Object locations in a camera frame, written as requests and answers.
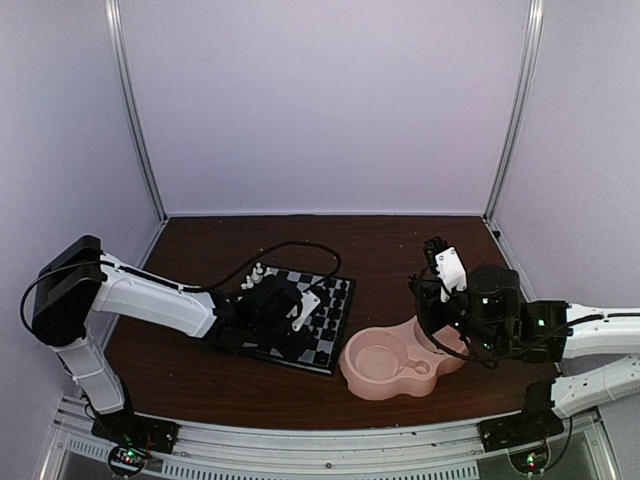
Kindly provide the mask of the black rook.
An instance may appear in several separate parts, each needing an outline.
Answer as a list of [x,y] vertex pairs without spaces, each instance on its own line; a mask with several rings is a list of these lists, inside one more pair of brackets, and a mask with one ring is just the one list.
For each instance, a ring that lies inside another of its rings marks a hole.
[[321,365],[325,365],[328,362],[328,354],[326,352],[320,351],[315,356],[315,362]]

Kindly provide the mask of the left aluminium frame post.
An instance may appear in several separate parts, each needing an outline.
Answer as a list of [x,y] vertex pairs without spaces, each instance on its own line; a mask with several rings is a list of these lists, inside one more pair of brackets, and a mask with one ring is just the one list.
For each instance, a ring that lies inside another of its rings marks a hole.
[[168,221],[169,216],[162,200],[158,181],[151,164],[151,158],[137,105],[122,23],[121,2],[117,0],[106,0],[104,2],[104,7],[107,29],[124,101],[125,118],[131,135],[135,157],[141,171],[143,183],[151,200],[155,217],[160,224],[165,224]]

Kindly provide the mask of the aluminium frame post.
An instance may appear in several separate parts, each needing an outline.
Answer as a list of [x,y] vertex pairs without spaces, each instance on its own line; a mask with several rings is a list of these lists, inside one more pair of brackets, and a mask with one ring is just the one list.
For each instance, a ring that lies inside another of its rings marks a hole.
[[502,192],[506,186],[509,169],[515,155],[517,142],[524,121],[526,104],[530,95],[539,57],[544,25],[544,13],[545,2],[543,0],[531,0],[529,2],[521,61],[511,113],[507,123],[498,167],[483,215],[483,219],[487,224],[494,222]]
[[131,135],[135,157],[141,171],[143,183],[151,200],[155,217],[160,224],[165,224],[168,221],[169,216],[162,200],[158,181],[151,164],[151,158],[137,105],[122,23],[121,2],[117,0],[106,0],[104,2],[104,7],[107,29],[124,101],[125,118]]

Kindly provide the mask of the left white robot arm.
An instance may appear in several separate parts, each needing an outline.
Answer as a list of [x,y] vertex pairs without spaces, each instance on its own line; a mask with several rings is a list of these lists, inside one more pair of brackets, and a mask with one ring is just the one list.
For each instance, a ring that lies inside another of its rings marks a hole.
[[266,348],[295,360],[314,342],[305,322],[321,305],[311,288],[300,289],[262,266],[234,293],[184,285],[121,262],[91,235],[47,264],[24,295],[34,299],[24,326],[58,355],[123,444],[137,442],[144,424],[126,408],[125,387],[89,333],[90,312],[143,320],[216,348]]

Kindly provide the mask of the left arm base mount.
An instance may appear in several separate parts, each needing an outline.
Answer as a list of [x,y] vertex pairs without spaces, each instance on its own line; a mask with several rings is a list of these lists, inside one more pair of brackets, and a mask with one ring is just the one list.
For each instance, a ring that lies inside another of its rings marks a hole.
[[171,454],[178,430],[175,422],[134,415],[132,418],[115,420],[99,417],[93,423],[91,434],[123,447]]

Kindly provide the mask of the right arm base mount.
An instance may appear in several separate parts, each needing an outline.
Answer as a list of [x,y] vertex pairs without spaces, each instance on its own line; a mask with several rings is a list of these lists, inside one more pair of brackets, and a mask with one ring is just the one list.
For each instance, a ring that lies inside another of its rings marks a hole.
[[542,441],[564,432],[564,423],[552,412],[516,413],[478,424],[485,452],[510,449]]

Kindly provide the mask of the front aluminium rail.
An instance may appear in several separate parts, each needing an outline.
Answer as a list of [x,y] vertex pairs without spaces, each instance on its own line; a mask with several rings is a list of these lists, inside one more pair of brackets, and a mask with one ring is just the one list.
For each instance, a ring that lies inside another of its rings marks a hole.
[[[91,434],[86,402],[63,396],[35,479],[119,479],[113,444]],[[132,479],[621,479],[595,412],[574,417],[568,448],[542,475],[512,450],[489,452],[478,420],[356,430],[274,430],[171,419],[172,453],[152,453]]]

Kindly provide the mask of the black and white chessboard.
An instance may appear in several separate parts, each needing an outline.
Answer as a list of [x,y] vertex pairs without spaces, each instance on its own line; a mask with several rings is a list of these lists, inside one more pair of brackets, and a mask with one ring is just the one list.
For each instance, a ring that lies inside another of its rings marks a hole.
[[[315,273],[289,270],[289,269],[285,269],[285,268],[273,266],[273,265],[262,264],[262,267],[264,269],[264,275],[258,278],[253,277],[253,279],[256,281],[256,284],[260,283],[261,280],[264,279],[265,270],[271,269],[274,275],[278,277],[283,277],[295,283],[296,286],[301,291],[304,291],[306,289],[311,289],[314,292],[316,292],[320,296],[320,298],[321,297],[330,298],[330,303],[328,306],[322,306],[320,304],[320,307],[315,311],[315,313],[313,313],[312,316],[310,316],[305,321],[305,325],[309,327],[309,330],[311,332],[314,328],[318,328],[320,330],[320,334],[318,337],[315,337],[315,342],[313,346],[310,349],[306,350],[296,360],[285,360],[276,352],[271,352],[269,354],[265,354],[263,352],[255,352],[255,353],[248,353],[248,354],[234,353],[232,351],[230,352],[241,355],[241,356],[253,358],[253,359],[258,359],[258,360],[262,360],[262,361],[266,361],[274,364],[279,364],[282,366],[296,368],[299,370],[306,370],[309,372],[314,372],[314,373],[328,375],[328,376],[333,375],[336,369],[336,365],[340,356],[341,349],[342,349],[344,331],[346,329],[346,324],[349,319],[352,300],[356,291],[356,281],[348,277],[324,276],[324,275],[315,274]],[[331,308],[334,308],[333,300],[339,299],[336,297],[336,291],[339,289],[337,289],[336,287],[329,289],[325,286],[325,281],[331,278],[334,278],[337,281],[337,284],[340,282],[341,279],[346,279],[349,282],[349,287],[346,290],[347,291],[346,297],[343,298],[344,306],[340,309],[341,317],[339,320],[337,320],[337,328],[335,329],[336,337],[333,342],[329,342],[321,339],[322,331],[324,329],[328,329],[327,323],[329,320],[329,310]],[[240,290],[235,292],[233,297],[238,295],[243,290],[244,289],[240,286]],[[322,307],[328,308],[328,312],[326,316],[321,316],[318,314],[318,311]],[[208,340],[212,345],[212,329],[208,334]],[[315,356],[320,351],[326,352],[329,356],[328,362],[325,365],[321,365],[315,362]]]

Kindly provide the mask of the pink double pet bowl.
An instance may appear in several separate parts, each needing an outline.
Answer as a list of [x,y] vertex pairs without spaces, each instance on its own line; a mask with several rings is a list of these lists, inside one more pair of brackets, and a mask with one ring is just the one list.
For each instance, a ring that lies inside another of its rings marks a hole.
[[349,391],[369,401],[427,396],[440,377],[463,365],[462,359],[437,349],[415,317],[395,326],[357,332],[339,359]]

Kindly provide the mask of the right aluminium frame post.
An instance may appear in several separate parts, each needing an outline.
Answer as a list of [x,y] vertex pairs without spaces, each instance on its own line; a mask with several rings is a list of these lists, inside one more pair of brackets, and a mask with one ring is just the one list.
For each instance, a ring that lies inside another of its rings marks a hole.
[[545,2],[543,0],[531,0],[529,2],[521,61],[511,113],[507,123],[498,167],[483,215],[483,219],[487,224],[494,222],[502,192],[506,186],[509,169],[515,155],[517,142],[524,121],[526,104],[530,95],[539,57],[544,25],[544,13]]

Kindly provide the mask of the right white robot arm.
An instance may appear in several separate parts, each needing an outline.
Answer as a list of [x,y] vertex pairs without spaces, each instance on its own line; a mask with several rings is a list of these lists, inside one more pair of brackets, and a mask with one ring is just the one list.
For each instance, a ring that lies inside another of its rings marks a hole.
[[433,269],[409,278],[420,327],[429,340],[446,327],[466,345],[459,359],[495,369],[508,361],[578,365],[530,384],[512,430],[535,440],[551,417],[567,419],[639,390],[639,310],[564,300],[526,301],[516,271],[481,265],[447,284]]

